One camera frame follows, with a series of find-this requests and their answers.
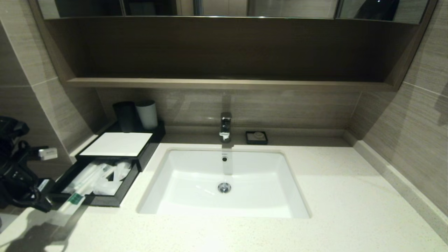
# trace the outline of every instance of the wooden shelf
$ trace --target wooden shelf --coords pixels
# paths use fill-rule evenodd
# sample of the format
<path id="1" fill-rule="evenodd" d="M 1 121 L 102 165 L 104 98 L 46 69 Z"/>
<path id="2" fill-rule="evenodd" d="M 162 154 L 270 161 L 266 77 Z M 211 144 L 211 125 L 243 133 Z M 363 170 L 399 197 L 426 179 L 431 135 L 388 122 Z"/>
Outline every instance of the wooden shelf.
<path id="1" fill-rule="evenodd" d="M 307 91 L 393 91 L 392 85 L 382 82 L 341 81 L 278 81 L 226 79 L 167 79 L 167 78 L 73 78 L 69 87 L 126 87 L 126 88 L 188 88 L 188 89 L 262 89 Z"/>

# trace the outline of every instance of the faucet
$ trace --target faucet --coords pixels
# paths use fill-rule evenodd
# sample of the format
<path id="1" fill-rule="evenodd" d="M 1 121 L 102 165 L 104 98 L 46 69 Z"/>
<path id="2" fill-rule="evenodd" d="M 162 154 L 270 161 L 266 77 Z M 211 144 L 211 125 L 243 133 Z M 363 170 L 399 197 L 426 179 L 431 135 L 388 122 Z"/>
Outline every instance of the faucet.
<path id="1" fill-rule="evenodd" d="M 220 140 L 222 143 L 230 143 L 230 120 L 232 119 L 232 114 L 229 112 L 221 113 L 221 129 L 220 129 Z"/>

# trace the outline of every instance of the undermount sink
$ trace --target undermount sink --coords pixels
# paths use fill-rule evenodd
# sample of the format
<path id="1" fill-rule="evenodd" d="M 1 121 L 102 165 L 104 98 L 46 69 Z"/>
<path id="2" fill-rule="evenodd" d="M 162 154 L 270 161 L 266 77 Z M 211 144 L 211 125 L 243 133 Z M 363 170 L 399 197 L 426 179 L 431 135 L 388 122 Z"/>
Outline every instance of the undermount sink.
<path id="1" fill-rule="evenodd" d="M 281 153 L 171 150 L 139 213 L 310 218 Z"/>

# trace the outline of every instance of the beige wall tile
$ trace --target beige wall tile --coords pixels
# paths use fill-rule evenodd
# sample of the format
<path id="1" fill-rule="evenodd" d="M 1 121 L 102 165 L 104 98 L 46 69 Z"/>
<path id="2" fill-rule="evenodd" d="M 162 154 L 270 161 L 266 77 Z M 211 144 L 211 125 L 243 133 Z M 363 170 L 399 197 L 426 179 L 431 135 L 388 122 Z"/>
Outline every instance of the beige wall tile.
<path id="1" fill-rule="evenodd" d="M 363 93 L 350 129 L 448 215 L 448 97 L 404 83 Z"/>
<path id="2" fill-rule="evenodd" d="M 56 77 L 26 0 L 0 0 L 0 19 L 31 85 Z"/>
<path id="3" fill-rule="evenodd" d="M 358 92 L 98 88 L 108 118 L 119 101 L 156 101 L 167 125 L 215 126 L 230 111 L 234 126 L 344 129 Z"/>
<path id="4" fill-rule="evenodd" d="M 22 139 L 31 146 L 56 147 L 58 158 L 51 160 L 51 163 L 64 167 L 71 164 L 67 151 L 57 138 L 31 87 L 0 88 L 0 115 L 25 122 L 30 132 Z"/>
<path id="5" fill-rule="evenodd" d="M 405 82 L 448 96 L 448 0 L 439 0 Z"/>
<path id="6" fill-rule="evenodd" d="M 27 87 L 28 80 L 0 24 L 0 87 Z"/>
<path id="7" fill-rule="evenodd" d="M 94 88 L 62 87 L 56 78 L 33 86 L 33 90 L 68 152 L 107 123 Z"/>

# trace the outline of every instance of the white quartz countertop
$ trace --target white quartz countertop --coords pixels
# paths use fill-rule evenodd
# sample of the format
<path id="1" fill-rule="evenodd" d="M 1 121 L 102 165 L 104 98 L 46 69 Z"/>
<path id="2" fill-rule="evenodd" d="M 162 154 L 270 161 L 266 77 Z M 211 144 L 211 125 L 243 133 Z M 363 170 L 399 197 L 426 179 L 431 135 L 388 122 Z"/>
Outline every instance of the white quartz countertop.
<path id="1" fill-rule="evenodd" d="M 166 150 L 210 148 L 221 146 L 161 143 L 120 208 L 88 207 L 62 241 L 54 234 L 48 241 L 45 233 L 51 231 L 42 225 L 46 215 L 26 209 L 0 235 L 0 251 L 30 251 L 50 242 L 56 245 L 47 251 L 65 247 L 66 252 L 448 251 L 420 215 L 351 147 L 233 148 L 283 152 L 309 207 L 310 219 L 137 213 Z"/>

